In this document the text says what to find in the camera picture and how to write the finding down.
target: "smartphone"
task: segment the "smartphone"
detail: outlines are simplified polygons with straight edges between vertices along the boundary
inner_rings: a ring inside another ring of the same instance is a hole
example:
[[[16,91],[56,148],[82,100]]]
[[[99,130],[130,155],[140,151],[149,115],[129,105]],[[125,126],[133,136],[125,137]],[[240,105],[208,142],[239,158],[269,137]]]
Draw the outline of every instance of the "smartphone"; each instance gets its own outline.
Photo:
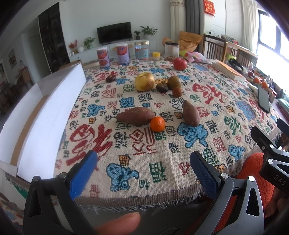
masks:
[[[266,112],[270,112],[270,104],[269,104],[269,94],[267,90],[263,89],[262,87],[258,87],[258,95],[259,95],[259,106],[260,108]]]

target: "green plant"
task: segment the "green plant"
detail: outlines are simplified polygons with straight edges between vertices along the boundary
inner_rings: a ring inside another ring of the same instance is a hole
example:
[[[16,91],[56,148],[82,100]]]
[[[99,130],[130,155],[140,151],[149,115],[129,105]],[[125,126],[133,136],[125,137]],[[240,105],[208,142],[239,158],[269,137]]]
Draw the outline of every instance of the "green plant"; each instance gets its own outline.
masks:
[[[141,33],[144,33],[144,35],[153,36],[158,31],[158,29],[155,29],[154,27],[150,28],[149,26],[147,26],[147,27],[141,26],[141,28],[142,28]]]
[[[140,31],[134,31],[134,33],[138,36],[140,35]]]
[[[92,37],[88,37],[84,40],[84,46],[86,48],[89,48],[90,45],[93,43],[93,41],[95,40],[95,38],[92,38]]]

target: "sweet potato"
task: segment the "sweet potato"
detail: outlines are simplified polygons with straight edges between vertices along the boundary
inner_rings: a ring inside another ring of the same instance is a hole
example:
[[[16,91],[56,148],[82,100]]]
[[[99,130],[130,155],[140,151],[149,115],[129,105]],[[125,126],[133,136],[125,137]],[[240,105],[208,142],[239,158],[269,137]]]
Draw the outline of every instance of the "sweet potato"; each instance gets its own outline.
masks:
[[[190,126],[198,126],[200,124],[200,113],[195,106],[187,100],[183,103],[183,118],[185,123]]]
[[[135,107],[119,113],[116,119],[121,122],[128,122],[134,125],[149,124],[155,113],[148,108]]]

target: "white curtain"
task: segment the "white curtain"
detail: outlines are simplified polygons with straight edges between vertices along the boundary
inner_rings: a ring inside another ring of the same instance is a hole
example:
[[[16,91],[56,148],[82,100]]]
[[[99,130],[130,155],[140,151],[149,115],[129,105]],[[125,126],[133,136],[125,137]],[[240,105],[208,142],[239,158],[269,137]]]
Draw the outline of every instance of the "white curtain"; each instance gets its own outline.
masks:
[[[258,43],[259,15],[255,0],[242,0],[244,16],[243,47],[256,53]]]
[[[170,0],[171,40],[178,41],[180,31],[186,31],[185,0]]]

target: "orange chair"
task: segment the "orange chair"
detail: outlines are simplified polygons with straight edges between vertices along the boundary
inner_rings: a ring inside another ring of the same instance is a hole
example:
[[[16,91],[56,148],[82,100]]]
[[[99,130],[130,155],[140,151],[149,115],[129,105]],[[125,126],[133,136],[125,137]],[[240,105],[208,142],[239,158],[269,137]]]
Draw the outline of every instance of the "orange chair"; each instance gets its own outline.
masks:
[[[203,36],[199,34],[180,31],[180,40],[177,41],[179,43],[179,50],[193,52],[197,48],[202,38]],[[169,38],[164,38],[162,42],[164,46],[165,42],[172,42],[172,40]]]

